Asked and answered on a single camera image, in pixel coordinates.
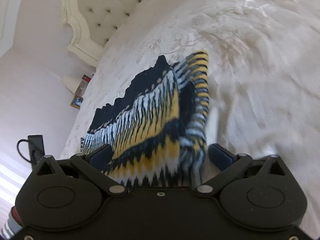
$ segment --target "black device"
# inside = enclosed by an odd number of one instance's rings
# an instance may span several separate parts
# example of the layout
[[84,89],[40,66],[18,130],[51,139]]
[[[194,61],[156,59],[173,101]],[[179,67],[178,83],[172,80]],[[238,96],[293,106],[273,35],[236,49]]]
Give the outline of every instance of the black device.
[[196,189],[129,192],[89,164],[110,148],[42,157],[16,198],[24,228],[12,239],[311,239],[298,228],[306,197],[277,155],[253,160],[210,145],[221,172]]

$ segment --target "tufted headboard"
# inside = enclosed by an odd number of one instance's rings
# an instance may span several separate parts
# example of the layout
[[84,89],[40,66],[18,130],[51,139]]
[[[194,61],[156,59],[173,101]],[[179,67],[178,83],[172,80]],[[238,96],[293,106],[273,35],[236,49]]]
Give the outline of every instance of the tufted headboard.
[[61,0],[63,22],[73,29],[68,50],[97,66],[103,48],[142,0]]

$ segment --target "bed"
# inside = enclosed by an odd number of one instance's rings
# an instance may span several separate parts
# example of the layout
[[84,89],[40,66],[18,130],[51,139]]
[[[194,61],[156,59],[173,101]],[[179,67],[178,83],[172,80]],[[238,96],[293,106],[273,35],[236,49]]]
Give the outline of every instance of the bed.
[[[308,198],[301,228],[319,237],[319,44],[320,0],[142,0],[99,50],[61,158],[80,151],[96,108],[123,97],[159,55],[170,64],[206,49],[207,143],[280,155]],[[204,178],[215,173],[205,162]]]

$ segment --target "folded garment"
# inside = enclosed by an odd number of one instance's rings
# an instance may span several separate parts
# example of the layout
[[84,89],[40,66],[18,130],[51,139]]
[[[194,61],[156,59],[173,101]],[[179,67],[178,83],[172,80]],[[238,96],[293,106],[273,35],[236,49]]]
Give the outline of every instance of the folded garment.
[[99,170],[129,188],[198,186],[206,153],[207,69],[205,51],[173,65],[160,56],[136,75],[123,98],[96,110],[81,151],[110,144],[113,156]]

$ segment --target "picture frame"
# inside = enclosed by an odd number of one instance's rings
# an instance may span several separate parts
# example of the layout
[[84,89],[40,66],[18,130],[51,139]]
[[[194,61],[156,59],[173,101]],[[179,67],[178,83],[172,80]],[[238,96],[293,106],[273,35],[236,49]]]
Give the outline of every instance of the picture frame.
[[82,101],[83,101],[83,98],[81,96],[75,95],[70,105],[77,109],[80,109]]

